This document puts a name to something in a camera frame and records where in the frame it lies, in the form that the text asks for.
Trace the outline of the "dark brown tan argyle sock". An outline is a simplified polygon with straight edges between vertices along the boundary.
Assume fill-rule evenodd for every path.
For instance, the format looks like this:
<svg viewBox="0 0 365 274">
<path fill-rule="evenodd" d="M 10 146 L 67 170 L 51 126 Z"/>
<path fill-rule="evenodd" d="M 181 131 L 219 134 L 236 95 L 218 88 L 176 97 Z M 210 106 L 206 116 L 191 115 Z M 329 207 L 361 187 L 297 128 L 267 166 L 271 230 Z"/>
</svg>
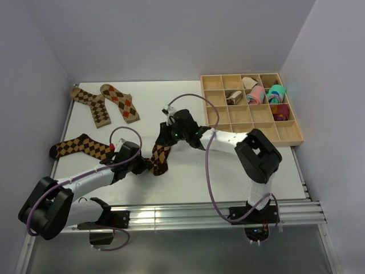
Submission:
<svg viewBox="0 0 365 274">
<path fill-rule="evenodd" d="M 163 175 L 168 171 L 168 156 L 171 146 L 160 146 L 155 144 L 152 149 L 152 156 L 148 159 L 148 169 L 154 176 Z"/>
</svg>

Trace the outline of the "brown tan striped sock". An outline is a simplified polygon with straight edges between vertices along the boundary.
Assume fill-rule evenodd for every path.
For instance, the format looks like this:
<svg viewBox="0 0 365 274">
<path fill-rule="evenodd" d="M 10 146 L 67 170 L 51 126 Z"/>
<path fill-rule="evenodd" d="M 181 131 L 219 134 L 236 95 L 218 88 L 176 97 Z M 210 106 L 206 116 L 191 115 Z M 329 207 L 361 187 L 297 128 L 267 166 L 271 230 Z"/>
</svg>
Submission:
<svg viewBox="0 0 365 274">
<path fill-rule="evenodd" d="M 241 90 L 233 91 L 226 97 L 228 106 L 236 105 L 243 98 Z"/>
</svg>

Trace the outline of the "tan orange argyle sock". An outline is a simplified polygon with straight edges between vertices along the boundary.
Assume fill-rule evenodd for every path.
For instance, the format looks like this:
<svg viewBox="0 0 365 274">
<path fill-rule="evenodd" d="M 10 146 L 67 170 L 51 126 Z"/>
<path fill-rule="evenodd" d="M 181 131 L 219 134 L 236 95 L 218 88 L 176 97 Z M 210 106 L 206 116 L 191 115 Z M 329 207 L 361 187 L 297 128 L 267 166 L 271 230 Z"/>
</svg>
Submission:
<svg viewBox="0 0 365 274">
<path fill-rule="evenodd" d="M 139 113 L 132 103 L 132 95 L 125 94 L 110 84 L 100 86 L 100 93 L 108 100 L 117 105 L 124 121 L 128 124 L 140 120 Z"/>
</svg>

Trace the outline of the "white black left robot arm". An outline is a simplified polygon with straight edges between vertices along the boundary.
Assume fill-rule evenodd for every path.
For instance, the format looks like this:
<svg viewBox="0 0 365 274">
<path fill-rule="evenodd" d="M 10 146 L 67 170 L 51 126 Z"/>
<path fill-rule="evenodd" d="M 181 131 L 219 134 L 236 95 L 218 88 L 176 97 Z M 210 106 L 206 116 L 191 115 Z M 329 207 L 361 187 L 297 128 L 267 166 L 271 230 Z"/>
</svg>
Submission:
<svg viewBox="0 0 365 274">
<path fill-rule="evenodd" d="M 152 163 L 142 157 L 140 147 L 129 141 L 117 145 L 117 151 L 95 167 L 81 174 L 54 180 L 41 178 L 19 211 L 18 219 L 33 236 L 51 240 L 63 228 L 89 225 L 92 228 L 125 228 L 127 221 L 111 211 L 111 206 L 99 198 L 80 202 L 84 195 L 110 186 L 128 173 L 139 175 Z"/>
</svg>

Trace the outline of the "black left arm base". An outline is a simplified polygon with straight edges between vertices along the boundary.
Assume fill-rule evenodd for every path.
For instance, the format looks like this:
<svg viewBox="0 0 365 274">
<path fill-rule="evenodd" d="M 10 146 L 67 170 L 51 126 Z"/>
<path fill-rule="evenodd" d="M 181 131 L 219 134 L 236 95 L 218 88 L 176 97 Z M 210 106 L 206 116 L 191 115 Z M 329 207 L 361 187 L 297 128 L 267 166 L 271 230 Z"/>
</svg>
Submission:
<svg viewBox="0 0 365 274">
<path fill-rule="evenodd" d="M 90 232 L 89 242 L 92 245 L 110 245 L 115 239 L 117 230 L 127 229 L 129 226 L 130 211 L 110 211 L 96 223 L 82 223 L 77 225 L 78 230 L 97 230 L 109 227 L 111 232 Z"/>
</svg>

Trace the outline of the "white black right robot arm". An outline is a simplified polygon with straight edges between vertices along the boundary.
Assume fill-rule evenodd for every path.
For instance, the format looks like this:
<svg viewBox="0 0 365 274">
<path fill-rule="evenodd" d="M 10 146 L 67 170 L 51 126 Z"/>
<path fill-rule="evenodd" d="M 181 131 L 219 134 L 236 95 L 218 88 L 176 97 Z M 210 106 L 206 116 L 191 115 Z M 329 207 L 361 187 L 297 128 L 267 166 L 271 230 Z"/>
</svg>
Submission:
<svg viewBox="0 0 365 274">
<path fill-rule="evenodd" d="M 162 112 L 167 121 L 160 124 L 156 143 L 174 146 L 179 141 L 202 151 L 215 150 L 237 155 L 247 176 L 251 179 L 247 216 L 260 222 L 270 204 L 271 180 L 279 168 L 282 155 L 259 129 L 249 132 L 226 132 L 213 127 L 199 126 L 187 109 L 177 111 L 166 106 Z"/>
</svg>

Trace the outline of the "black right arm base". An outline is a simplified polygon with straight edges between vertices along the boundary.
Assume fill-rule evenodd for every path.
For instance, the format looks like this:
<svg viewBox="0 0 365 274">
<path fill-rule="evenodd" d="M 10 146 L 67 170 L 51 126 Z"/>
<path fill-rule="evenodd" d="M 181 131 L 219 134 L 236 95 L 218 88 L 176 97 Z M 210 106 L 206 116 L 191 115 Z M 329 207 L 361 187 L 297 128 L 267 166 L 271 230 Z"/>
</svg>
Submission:
<svg viewBox="0 0 365 274">
<path fill-rule="evenodd" d="M 243 217 L 251 206 L 246 203 L 245 206 L 229 207 L 228 219 L 236 220 Z M 267 204 L 262 210 L 254 209 L 245 219 L 240 222 L 232 223 L 232 225 L 253 225 L 256 227 L 246 227 L 245 234 L 249 240 L 263 241 L 266 240 L 269 235 L 269 224 L 278 225 L 280 221 L 278 210 L 275 205 Z"/>
</svg>

